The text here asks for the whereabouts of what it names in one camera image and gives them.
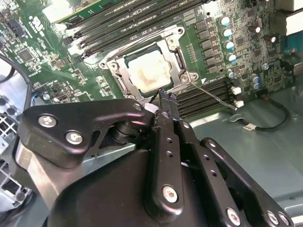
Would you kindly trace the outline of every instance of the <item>black capacitor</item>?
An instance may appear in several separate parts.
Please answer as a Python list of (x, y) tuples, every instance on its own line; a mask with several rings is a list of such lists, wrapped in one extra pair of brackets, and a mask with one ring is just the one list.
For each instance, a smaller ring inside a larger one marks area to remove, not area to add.
[(260, 33), (261, 28), (259, 26), (252, 25), (248, 27), (248, 30), (253, 33)]
[(263, 39), (270, 44), (274, 44), (276, 42), (276, 37), (274, 35), (265, 35)]

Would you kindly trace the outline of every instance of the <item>motherboard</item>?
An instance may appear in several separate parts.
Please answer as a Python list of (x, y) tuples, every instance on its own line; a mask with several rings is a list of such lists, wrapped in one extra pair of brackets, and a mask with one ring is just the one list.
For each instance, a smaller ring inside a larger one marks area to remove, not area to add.
[(192, 119), (222, 109), (193, 84), (236, 107), (291, 85), (275, 11), (275, 0), (0, 0), (0, 50), (46, 104), (144, 103), (164, 87)]

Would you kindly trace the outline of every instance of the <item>black cable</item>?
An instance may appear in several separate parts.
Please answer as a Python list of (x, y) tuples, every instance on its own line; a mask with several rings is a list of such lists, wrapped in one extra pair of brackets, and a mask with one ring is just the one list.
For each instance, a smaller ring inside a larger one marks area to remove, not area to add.
[(15, 72), (16, 72), (16, 70), (15, 70), (13, 67), (11, 67), (8, 76), (5, 77), (3, 80), (0, 80), (0, 84), (6, 82), (6, 81), (8, 81), (8, 80), (10, 80), (10, 79), (14, 76)]
[[(19, 66), (19, 64), (11, 61), (8, 57), (0, 54), (0, 59), (5, 61), (7, 64), (9, 64), (15, 71), (17, 71), (24, 79), (25, 83), (27, 84), (27, 96), (25, 98), (25, 103), (24, 103), (24, 110), (30, 107), (31, 105), (31, 98), (32, 98), (32, 90), (33, 90), (33, 85), (30, 82), (29, 76), (22, 70), (22, 68)], [(8, 76), (0, 81), (0, 83), (3, 83), (7, 80), (9, 80)]]
[[(261, 96), (260, 98), (262, 100), (266, 101), (266, 102), (271, 103), (277, 109), (282, 110), (284, 112), (284, 114), (285, 114), (285, 118), (283, 119), (283, 121), (280, 124), (278, 124), (278, 125), (276, 125), (274, 127), (262, 128), (262, 127), (257, 126), (255, 128), (256, 131), (277, 131), (277, 130), (281, 129), (282, 127), (284, 127), (285, 125), (287, 125), (289, 123), (289, 121), (291, 119), (291, 114), (290, 114), (289, 110), (285, 106), (283, 106), (281, 103), (278, 103), (278, 102), (274, 101), (273, 99), (271, 99), (271, 98), (269, 98), (267, 96)], [(245, 126), (248, 125), (248, 124), (250, 124), (250, 122), (248, 122), (248, 121), (246, 121), (244, 119), (240, 119), (239, 121), (243, 125), (245, 125)]]

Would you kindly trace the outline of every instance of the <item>metal rod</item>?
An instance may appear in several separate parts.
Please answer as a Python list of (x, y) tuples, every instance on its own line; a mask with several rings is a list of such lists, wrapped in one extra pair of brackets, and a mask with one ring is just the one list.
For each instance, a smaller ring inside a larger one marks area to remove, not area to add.
[(230, 105), (230, 104), (224, 102), (224, 101), (221, 100), (219, 97), (217, 97), (217, 96), (213, 95), (212, 93), (206, 91), (205, 89), (203, 89), (203, 88), (197, 86), (196, 84), (194, 84), (194, 83), (190, 83), (190, 84), (192, 84), (194, 87), (198, 88), (199, 90), (203, 91), (204, 93), (208, 94), (210, 97), (213, 97), (215, 100), (217, 100), (217, 101), (218, 101), (219, 103), (221, 103), (222, 105), (224, 105), (224, 106), (226, 106), (226, 107), (228, 107), (228, 108), (230, 108), (230, 109), (232, 109), (232, 110), (234, 110), (234, 111), (237, 111), (237, 110), (238, 110), (237, 107), (235, 107), (235, 106), (233, 106), (233, 105)]

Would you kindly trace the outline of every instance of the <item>cpu socket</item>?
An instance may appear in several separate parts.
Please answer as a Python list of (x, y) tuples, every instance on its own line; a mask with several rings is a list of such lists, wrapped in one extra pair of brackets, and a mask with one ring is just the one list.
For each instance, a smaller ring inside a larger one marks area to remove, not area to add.
[(160, 87), (169, 92), (183, 90), (198, 79), (197, 73), (188, 72), (180, 48), (184, 32), (178, 26), (154, 32), (112, 51), (99, 66), (111, 71), (125, 97), (140, 102), (149, 100)]

